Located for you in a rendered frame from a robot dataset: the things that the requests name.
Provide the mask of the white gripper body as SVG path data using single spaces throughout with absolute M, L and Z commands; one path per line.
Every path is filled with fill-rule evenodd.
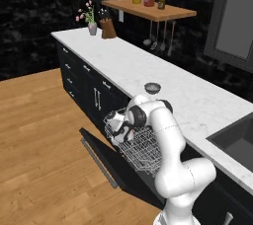
M 114 145 L 119 146 L 124 142 L 132 141 L 133 138 L 134 138 L 133 130 L 125 129 L 123 133 L 120 133 L 119 135 L 112 137 L 111 140 Z

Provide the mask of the black dishwasher door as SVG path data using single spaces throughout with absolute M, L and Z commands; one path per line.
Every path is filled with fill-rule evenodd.
M 79 132 L 104 164 L 106 171 L 117 182 L 118 187 L 159 209 L 165 205 L 154 188 L 154 179 L 144 172 L 137 172 L 133 166 L 119 153 L 100 141 L 84 128 Z

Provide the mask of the black cupboard door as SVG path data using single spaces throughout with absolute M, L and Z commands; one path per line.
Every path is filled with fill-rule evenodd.
M 95 93 L 93 79 L 87 75 L 83 76 L 84 94 L 85 94 L 85 109 L 93 122 L 98 119 L 98 110 L 95 103 Z
M 107 91 L 103 86 L 100 87 L 99 91 L 101 93 L 101 118 L 105 118 L 109 112 L 120 110 L 127 105 L 128 100 L 124 101 L 120 98 L 117 98 Z
M 193 214 L 202 225 L 223 225 L 227 213 L 233 216 L 229 225 L 253 225 L 253 195 L 216 170 L 215 180 L 195 201 Z

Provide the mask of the dark grey bowl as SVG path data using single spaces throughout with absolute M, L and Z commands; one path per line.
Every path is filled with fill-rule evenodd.
M 148 94 L 154 95 L 160 92 L 161 86 L 158 83 L 149 82 L 144 85 L 144 89 Z

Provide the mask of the black drawer front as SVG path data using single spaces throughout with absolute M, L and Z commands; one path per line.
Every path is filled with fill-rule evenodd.
M 75 58 L 76 58 L 76 61 L 77 61 L 77 69 L 78 71 L 80 71 L 80 59 L 79 57 L 74 54 L 69 48 L 67 48 L 65 45 L 63 45 L 62 43 L 60 43 L 59 41 L 56 42 L 56 46 L 57 46 L 57 53 L 58 53 L 58 58 L 60 55 L 73 55 Z M 68 50 L 68 53 L 64 52 L 62 49 L 65 48 L 66 50 Z
M 68 84 L 68 85 L 73 86 L 75 89 L 78 90 L 78 92 L 79 92 L 80 95 L 81 95 L 80 89 L 79 89 L 79 87 L 78 87 L 78 85 L 77 85 L 77 80 L 76 80 L 75 76 L 74 76 L 71 72 L 62 70 L 62 71 L 61 71 L 61 76 L 62 76 L 62 82 L 63 82 L 63 84 L 66 83 L 66 84 Z M 70 83 L 67 81 L 67 78 L 70 78 L 70 79 L 73 81 L 73 84 L 70 84 Z
M 77 85 L 80 86 L 80 77 L 79 77 L 79 71 L 77 69 L 77 61 L 76 58 L 73 55 L 60 55 L 59 56 L 59 62 L 60 62 L 60 67 L 61 67 L 61 71 L 65 70 L 68 72 L 71 72 L 76 80 L 77 80 Z
M 90 72 L 84 69 L 83 65 L 86 65 L 88 68 L 90 68 Z M 94 83 L 100 82 L 100 74 L 93 67 L 91 67 L 87 62 L 81 61 L 80 69 L 81 69 L 81 74 L 83 77 L 89 79 L 91 82 L 94 82 Z
M 66 93 L 69 95 L 68 92 L 72 92 L 74 94 L 74 98 L 72 98 L 70 95 L 70 98 L 76 103 L 76 105 L 81 109 L 81 111 L 84 111 L 83 106 L 81 105 L 81 97 L 80 93 L 78 92 L 77 89 L 75 89 L 73 86 L 68 85 L 66 83 L 63 84 L 63 88 L 66 91 Z
M 106 81 L 106 83 L 108 85 L 111 86 L 111 90 L 109 90 L 106 86 L 104 86 L 102 84 L 102 81 Z M 116 96 L 117 98 L 120 98 L 121 100 L 127 101 L 128 100 L 128 96 L 123 93 L 117 86 L 115 86 L 113 83 L 111 83 L 107 78 L 105 78 L 104 76 L 101 77 L 101 84 L 102 86 L 109 91 L 112 95 Z

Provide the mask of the hanging metal ladle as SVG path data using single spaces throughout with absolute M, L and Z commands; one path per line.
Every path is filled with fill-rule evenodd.
M 151 37 L 152 37 L 152 21 L 150 21 L 149 26 L 149 37 L 143 41 L 143 45 L 149 46 L 151 44 Z

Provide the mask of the hanging metal spoon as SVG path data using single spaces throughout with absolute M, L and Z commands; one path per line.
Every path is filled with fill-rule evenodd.
M 159 22 L 157 22 L 157 26 L 156 26 L 156 36 L 155 36 L 155 40 L 152 43 L 150 50 L 154 50 L 158 44 L 158 35 L 159 35 Z
M 163 30 L 163 40 L 161 42 L 161 45 L 160 45 L 160 50 L 161 51 L 164 51 L 165 50 L 165 39 L 166 39 L 166 31 L 167 31 L 167 21 L 165 21 L 165 24 L 164 24 L 164 30 Z

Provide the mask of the hanging metal spatula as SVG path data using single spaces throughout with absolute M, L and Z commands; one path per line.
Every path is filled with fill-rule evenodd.
M 171 31 L 171 38 L 170 38 L 170 45 L 169 45 L 169 48 L 168 48 L 167 56 L 171 56 L 171 53 L 172 53 L 175 25 L 176 25 L 176 21 L 173 21 L 172 31 Z

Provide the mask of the brown knife block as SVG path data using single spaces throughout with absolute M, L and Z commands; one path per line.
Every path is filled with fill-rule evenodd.
M 102 38 L 115 38 L 117 34 L 109 12 L 106 9 L 100 9 L 98 13 L 100 16 L 100 25 L 102 28 Z

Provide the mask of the dark sink basin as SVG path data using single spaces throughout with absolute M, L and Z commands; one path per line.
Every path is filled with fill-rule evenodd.
M 208 141 L 253 173 L 253 112 L 210 135 Z

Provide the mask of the vase with pink flowers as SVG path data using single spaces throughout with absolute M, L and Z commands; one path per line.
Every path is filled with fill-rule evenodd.
M 88 26 L 88 31 L 91 36 L 97 33 L 97 23 L 95 22 L 94 5 L 91 0 L 88 0 L 85 4 L 86 9 L 79 9 L 78 15 L 75 17 L 75 21 L 79 22 L 84 20 Z

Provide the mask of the grey framed window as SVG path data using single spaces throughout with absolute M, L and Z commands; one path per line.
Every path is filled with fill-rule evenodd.
M 214 0 L 205 55 L 253 73 L 253 0 Z

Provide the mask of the wooden wall shelf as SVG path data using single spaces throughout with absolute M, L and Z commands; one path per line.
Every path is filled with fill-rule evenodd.
M 193 10 L 170 5 L 166 5 L 164 10 L 159 10 L 158 4 L 146 7 L 143 3 L 133 4 L 132 0 L 103 0 L 102 4 L 154 22 L 172 21 L 197 15 L 197 12 Z

